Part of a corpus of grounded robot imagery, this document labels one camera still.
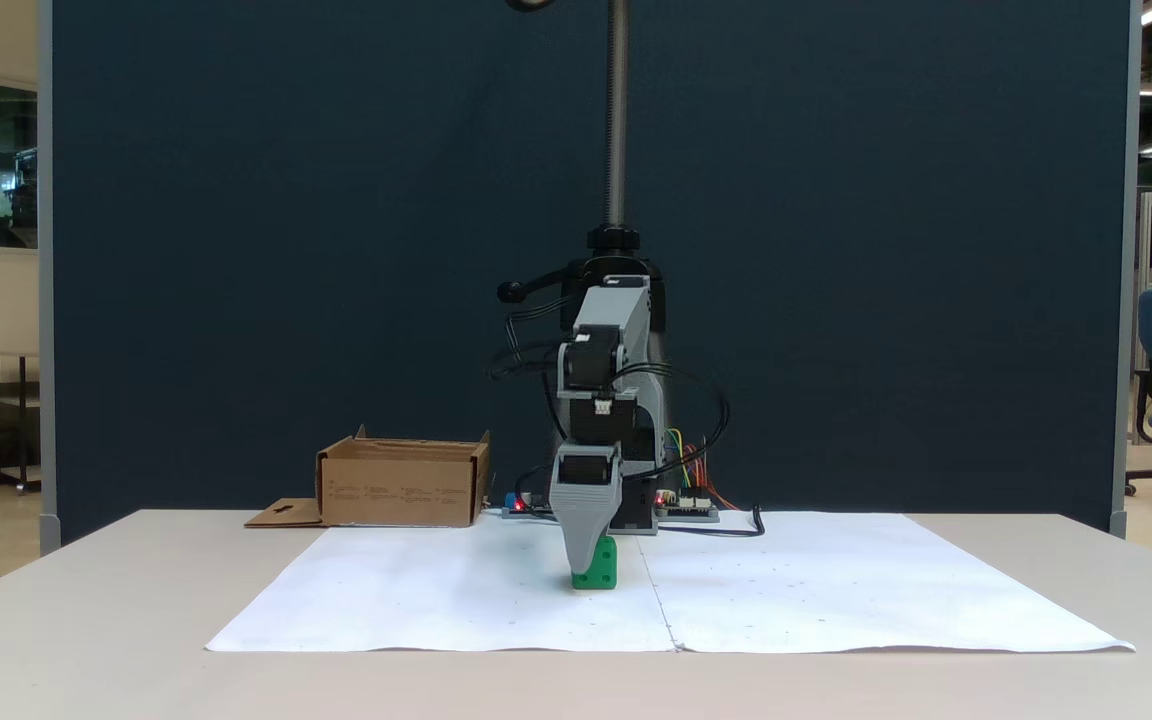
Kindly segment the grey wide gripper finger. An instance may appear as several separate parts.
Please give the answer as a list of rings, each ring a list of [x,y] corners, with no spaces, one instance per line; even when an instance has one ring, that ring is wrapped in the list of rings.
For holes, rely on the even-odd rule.
[[[573,577],[585,574],[593,564],[596,547],[617,510],[620,500],[613,497],[553,498],[553,511],[562,529]]]

